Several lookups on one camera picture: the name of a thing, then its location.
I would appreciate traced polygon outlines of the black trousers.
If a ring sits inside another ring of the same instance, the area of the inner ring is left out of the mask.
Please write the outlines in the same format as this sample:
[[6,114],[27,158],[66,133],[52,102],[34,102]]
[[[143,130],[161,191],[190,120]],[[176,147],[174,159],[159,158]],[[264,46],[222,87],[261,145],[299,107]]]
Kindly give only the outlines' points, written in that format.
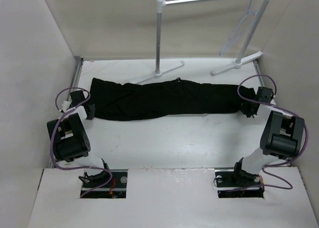
[[89,104],[95,117],[115,121],[133,121],[179,114],[255,115],[258,104],[251,100],[254,89],[237,85],[200,84],[177,78],[172,81],[117,84],[94,78]]

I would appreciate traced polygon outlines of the light blue clothes hanger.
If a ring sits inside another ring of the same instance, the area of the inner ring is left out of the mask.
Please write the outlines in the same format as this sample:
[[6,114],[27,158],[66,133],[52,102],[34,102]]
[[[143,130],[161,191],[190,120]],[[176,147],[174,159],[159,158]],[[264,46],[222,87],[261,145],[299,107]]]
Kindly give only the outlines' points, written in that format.
[[255,9],[254,0],[250,0],[244,16],[235,27],[228,40],[222,46],[219,56],[225,55],[243,37],[243,35],[252,27],[258,14],[259,10]]

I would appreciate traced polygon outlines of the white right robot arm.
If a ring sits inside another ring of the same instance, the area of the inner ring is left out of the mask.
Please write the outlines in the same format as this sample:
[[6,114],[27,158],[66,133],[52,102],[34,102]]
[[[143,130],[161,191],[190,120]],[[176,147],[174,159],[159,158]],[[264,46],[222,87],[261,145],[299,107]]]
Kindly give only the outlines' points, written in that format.
[[231,180],[237,186],[248,183],[248,187],[265,187],[261,181],[255,181],[260,171],[286,182],[287,180],[265,171],[267,167],[280,167],[301,156],[308,142],[308,129],[305,120],[285,109],[271,111],[261,136],[260,146],[249,156],[236,162]]

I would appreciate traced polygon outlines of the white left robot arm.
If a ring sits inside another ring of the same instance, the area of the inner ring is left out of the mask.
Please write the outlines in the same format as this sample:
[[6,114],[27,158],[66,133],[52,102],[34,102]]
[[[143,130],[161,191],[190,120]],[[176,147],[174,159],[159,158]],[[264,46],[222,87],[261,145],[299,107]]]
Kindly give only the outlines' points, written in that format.
[[104,160],[101,160],[101,166],[93,162],[73,168],[58,165],[61,161],[71,163],[89,156],[91,145],[83,121],[95,117],[95,105],[88,103],[90,97],[90,92],[80,87],[69,87],[58,93],[55,105],[61,116],[46,124],[50,139],[49,152],[52,163],[61,170],[98,170],[95,175],[85,173],[79,179],[83,183],[92,183],[94,188],[105,188],[111,184],[113,174]]

